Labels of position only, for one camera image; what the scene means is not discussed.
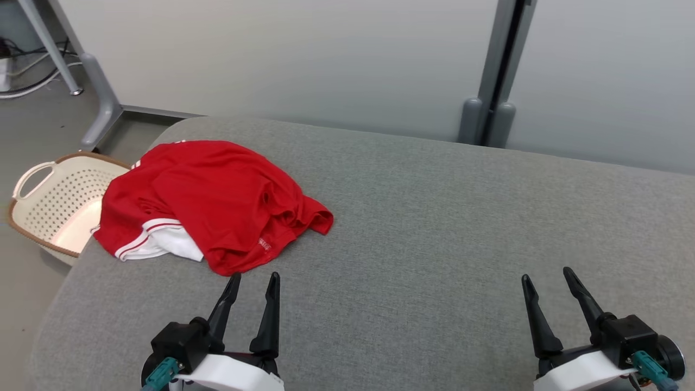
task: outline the gray couch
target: gray couch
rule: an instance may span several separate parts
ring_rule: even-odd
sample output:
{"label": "gray couch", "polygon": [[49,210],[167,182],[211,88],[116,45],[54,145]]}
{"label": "gray couch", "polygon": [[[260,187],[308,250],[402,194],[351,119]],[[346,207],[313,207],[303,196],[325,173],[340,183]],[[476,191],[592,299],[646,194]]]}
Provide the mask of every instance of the gray couch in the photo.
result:
{"label": "gray couch", "polygon": [[[307,232],[244,274],[232,307],[227,348],[247,351],[280,273],[288,391],[531,390],[524,273],[564,346],[589,341],[563,266],[695,362],[695,177],[238,118],[185,120],[156,143],[181,139],[252,148],[335,215],[326,237]],[[29,383],[139,390],[153,336],[207,317],[226,282],[204,262],[124,263],[91,241],[46,315]]]}

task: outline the metal frame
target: metal frame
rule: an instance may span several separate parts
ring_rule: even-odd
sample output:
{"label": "metal frame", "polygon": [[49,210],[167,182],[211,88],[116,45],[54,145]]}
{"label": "metal frame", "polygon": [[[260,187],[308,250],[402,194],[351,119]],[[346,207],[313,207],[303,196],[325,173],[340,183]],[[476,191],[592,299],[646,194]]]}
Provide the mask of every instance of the metal frame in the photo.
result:
{"label": "metal frame", "polygon": [[63,77],[63,80],[65,80],[67,87],[70,89],[70,95],[80,95],[84,89],[77,85],[77,82],[75,82],[74,77],[72,77],[70,70],[67,69],[67,64],[65,64],[63,56],[60,54],[60,51],[56,47],[56,43],[53,41],[51,34],[48,32],[46,24],[44,24],[43,19],[41,19],[41,15],[39,14],[38,9],[36,9],[36,5],[34,4],[33,0],[19,0],[19,4],[22,6],[22,9],[24,10],[26,17],[29,19],[31,26],[33,26],[34,31],[36,31],[36,34],[41,39],[41,43],[43,43],[46,51],[51,55],[51,59],[56,64],[60,75]]}
{"label": "metal frame", "polygon": [[516,107],[507,100],[509,99],[509,93],[514,84],[516,69],[521,60],[521,53],[526,43],[526,37],[528,36],[528,30],[531,26],[533,12],[536,10],[537,1],[538,0],[527,0],[521,11],[521,20],[519,21],[516,37],[514,38],[512,53],[507,63],[507,71],[502,77],[498,103],[496,107],[492,108],[489,121],[484,127],[484,140],[482,144],[488,147],[504,148],[509,138],[509,132],[512,130]]}
{"label": "metal frame", "polygon": [[111,85],[108,84],[108,80],[106,80],[104,71],[101,70],[97,59],[89,53],[80,54],[80,59],[99,97],[97,117],[82,138],[82,149],[91,151],[113,126],[113,123],[123,114],[123,108],[118,102],[116,94],[111,89]]}
{"label": "metal frame", "polygon": [[512,24],[516,0],[498,0],[478,96],[466,100],[461,113],[459,143],[482,144],[483,130],[492,103],[498,74]]}
{"label": "metal frame", "polygon": [[75,35],[75,31],[72,29],[72,26],[70,26],[70,23],[67,21],[65,11],[63,11],[63,8],[60,6],[58,0],[48,0],[48,3],[51,5],[51,8],[53,8],[53,12],[56,14],[56,17],[60,22],[60,26],[63,28],[65,34],[67,34],[67,37],[70,39],[70,45],[75,49],[75,51],[78,54],[84,53],[84,50],[82,50],[82,45],[80,45],[80,42],[77,39],[77,36]]}

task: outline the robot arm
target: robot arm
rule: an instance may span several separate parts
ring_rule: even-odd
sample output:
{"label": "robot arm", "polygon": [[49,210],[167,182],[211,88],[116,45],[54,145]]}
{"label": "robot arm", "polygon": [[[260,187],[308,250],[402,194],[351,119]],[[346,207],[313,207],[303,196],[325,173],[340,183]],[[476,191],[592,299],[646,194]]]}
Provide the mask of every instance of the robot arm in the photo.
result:
{"label": "robot arm", "polygon": [[224,330],[236,301],[241,274],[230,277],[227,287],[205,320],[169,323],[152,340],[152,354],[142,368],[143,390],[181,391],[195,382],[218,391],[284,391],[275,358],[279,353],[280,275],[270,276],[265,311],[250,353],[224,351]]}
{"label": "robot arm", "polygon": [[617,378],[631,378],[633,385],[654,382],[659,391],[677,390],[675,381],[685,375],[685,359],[676,344],[636,315],[618,319],[604,312],[572,269],[566,267],[563,272],[584,313],[591,344],[563,348],[541,311],[531,278],[524,275],[526,312],[539,359],[534,391],[592,390]]}

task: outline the basket handle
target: basket handle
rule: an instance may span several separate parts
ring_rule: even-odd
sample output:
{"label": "basket handle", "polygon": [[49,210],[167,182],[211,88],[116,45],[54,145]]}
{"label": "basket handle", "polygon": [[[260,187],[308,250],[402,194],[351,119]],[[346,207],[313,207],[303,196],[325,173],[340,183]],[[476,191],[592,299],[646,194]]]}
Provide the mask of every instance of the basket handle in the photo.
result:
{"label": "basket handle", "polygon": [[[51,175],[53,175],[53,173],[55,171],[53,169],[53,167],[55,165],[56,165],[55,161],[47,161],[46,163],[37,164],[36,166],[29,168],[29,170],[26,171],[24,173],[24,175],[22,175],[22,177],[19,179],[19,181],[15,185],[15,190],[12,192],[12,198],[16,199],[17,201],[21,201],[21,200],[25,200],[25,199],[29,198],[33,194],[33,192],[36,191],[36,189],[40,188],[41,185],[44,184],[51,177]],[[48,167],[51,168],[51,172],[48,175],[46,175],[46,177],[41,181],[41,183],[37,184],[36,187],[31,189],[31,191],[29,191],[29,193],[27,195],[24,195],[24,196],[20,195],[20,193],[22,192],[22,188],[26,184],[26,181],[32,175],[34,175],[37,172],[43,170],[44,168],[48,168]]]}

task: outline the red jersey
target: red jersey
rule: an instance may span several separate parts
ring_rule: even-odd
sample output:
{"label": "red jersey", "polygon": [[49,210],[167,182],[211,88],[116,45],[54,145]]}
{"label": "red jersey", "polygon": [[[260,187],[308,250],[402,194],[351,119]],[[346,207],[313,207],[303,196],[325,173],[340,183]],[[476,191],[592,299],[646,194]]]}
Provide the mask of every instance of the red jersey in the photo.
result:
{"label": "red jersey", "polygon": [[227,141],[162,144],[115,178],[94,237],[121,260],[204,256],[230,276],[276,258],[333,215],[265,157]]}

